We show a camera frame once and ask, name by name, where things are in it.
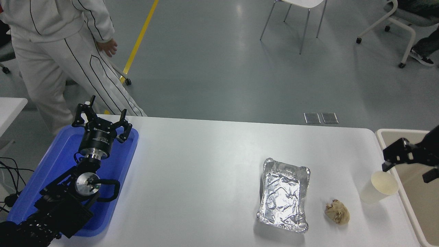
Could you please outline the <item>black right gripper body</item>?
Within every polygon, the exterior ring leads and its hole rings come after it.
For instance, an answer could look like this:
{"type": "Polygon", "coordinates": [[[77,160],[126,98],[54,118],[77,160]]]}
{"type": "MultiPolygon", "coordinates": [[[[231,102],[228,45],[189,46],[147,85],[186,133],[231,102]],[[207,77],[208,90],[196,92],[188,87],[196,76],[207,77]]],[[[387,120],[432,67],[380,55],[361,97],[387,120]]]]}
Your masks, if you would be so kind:
{"type": "Polygon", "coordinates": [[[438,167],[439,158],[439,125],[427,133],[421,141],[421,146],[429,153],[427,166],[438,167]]]}

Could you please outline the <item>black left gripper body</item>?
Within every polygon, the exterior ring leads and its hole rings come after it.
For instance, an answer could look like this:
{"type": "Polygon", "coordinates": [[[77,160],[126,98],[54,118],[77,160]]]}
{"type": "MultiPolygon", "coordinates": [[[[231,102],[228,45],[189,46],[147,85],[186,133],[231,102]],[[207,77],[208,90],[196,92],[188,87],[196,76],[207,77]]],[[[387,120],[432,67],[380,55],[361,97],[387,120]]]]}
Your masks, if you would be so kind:
{"type": "Polygon", "coordinates": [[[109,121],[90,121],[84,127],[84,136],[79,146],[80,152],[98,149],[103,152],[111,152],[117,132],[111,128],[109,121]]]}

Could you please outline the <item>person's left hand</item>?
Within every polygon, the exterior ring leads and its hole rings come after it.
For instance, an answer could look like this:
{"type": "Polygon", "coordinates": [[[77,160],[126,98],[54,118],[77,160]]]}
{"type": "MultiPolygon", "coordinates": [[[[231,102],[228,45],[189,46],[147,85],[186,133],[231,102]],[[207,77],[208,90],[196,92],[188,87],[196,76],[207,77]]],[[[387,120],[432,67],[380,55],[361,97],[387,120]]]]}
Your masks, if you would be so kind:
{"type": "Polygon", "coordinates": [[[97,42],[96,41],[96,45],[97,45],[97,49],[100,52],[104,52],[105,55],[107,55],[108,57],[112,57],[117,52],[118,44],[114,38],[110,39],[107,42],[97,42]]]}

